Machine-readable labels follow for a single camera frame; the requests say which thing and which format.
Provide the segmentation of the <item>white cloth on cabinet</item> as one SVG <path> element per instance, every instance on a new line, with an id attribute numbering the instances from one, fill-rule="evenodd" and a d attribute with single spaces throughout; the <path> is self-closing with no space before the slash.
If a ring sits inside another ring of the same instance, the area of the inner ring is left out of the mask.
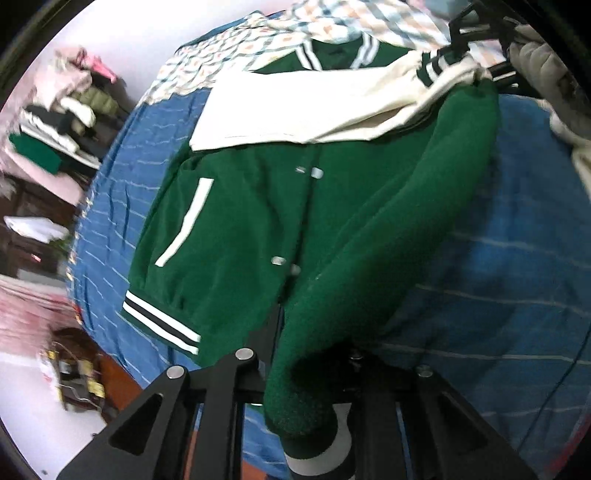
<path id="1" fill-rule="evenodd" d="M 64 240 L 69 230 L 45 217 L 4 216 L 5 225 L 16 234 L 43 244 Z"/>

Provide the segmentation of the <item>cluttered items on floor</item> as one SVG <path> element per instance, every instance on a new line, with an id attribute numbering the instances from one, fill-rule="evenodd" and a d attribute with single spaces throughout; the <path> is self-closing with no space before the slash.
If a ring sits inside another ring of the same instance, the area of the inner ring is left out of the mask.
<path id="1" fill-rule="evenodd" d="M 98 351 L 51 340 L 43 354 L 53 374 L 50 384 L 61 407 L 66 412 L 95 411 L 101 415 L 107 401 Z"/>

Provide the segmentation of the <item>stack of folded clothes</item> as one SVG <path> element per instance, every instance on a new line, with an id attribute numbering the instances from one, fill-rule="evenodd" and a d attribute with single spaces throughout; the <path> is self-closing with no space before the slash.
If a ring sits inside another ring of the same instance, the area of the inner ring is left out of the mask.
<path id="1" fill-rule="evenodd" d="M 129 115 L 121 81 L 82 47 L 55 51 L 32 79 L 8 145 L 48 173 L 94 172 Z"/>

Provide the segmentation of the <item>green white varsity jacket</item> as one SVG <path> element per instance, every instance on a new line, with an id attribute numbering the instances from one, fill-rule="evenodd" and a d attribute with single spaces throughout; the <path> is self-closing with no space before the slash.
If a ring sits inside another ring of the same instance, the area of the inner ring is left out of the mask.
<path id="1" fill-rule="evenodd" d="M 307 40 L 220 74 L 150 207 L 122 316 L 208 367 L 283 308 L 266 426 L 295 479 L 352 478 L 346 356 L 469 203 L 498 122 L 489 71 L 450 48 Z"/>

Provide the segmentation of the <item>pink floral curtain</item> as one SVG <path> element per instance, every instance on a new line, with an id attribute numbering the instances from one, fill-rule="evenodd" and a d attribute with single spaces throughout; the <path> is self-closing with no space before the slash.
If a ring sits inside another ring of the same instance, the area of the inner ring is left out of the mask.
<path id="1" fill-rule="evenodd" d="M 1 217 L 46 218 L 68 230 L 83 190 L 1 148 Z M 69 242 L 43 243 L 1 223 L 1 352 L 33 357 L 54 330 L 78 326 L 66 292 Z"/>

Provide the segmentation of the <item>plaid checkered blanket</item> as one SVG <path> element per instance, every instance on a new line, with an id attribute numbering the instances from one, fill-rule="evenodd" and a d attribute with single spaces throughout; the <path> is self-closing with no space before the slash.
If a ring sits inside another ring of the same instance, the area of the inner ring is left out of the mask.
<path id="1" fill-rule="evenodd" d="M 407 49 L 451 42 L 445 20 L 403 1 L 301 1 L 270 16 L 254 11 L 181 46 L 140 101 L 152 105 L 209 88 L 221 71 L 255 71 L 311 40 L 339 44 L 365 34 Z"/>

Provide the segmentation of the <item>blue striped bed sheet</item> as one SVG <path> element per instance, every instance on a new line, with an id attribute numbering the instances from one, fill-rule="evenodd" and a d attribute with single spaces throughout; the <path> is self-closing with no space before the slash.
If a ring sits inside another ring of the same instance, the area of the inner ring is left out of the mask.
<path id="1" fill-rule="evenodd" d="M 149 206 L 208 93 L 139 101 L 94 178 L 69 258 L 83 327 L 141 385 L 188 364 L 129 325 L 121 305 Z M 483 184 L 379 350 L 433 366 L 551 479 L 590 426 L 590 200 L 549 111 L 515 95 L 499 105 Z"/>

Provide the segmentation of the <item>dark wooden cabinet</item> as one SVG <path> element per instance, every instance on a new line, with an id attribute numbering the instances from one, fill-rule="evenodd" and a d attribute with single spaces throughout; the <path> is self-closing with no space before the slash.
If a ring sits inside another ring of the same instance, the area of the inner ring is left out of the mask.
<path id="1" fill-rule="evenodd" d="M 65 281 L 76 208 L 43 187 L 1 177 L 1 273 L 33 283 Z"/>

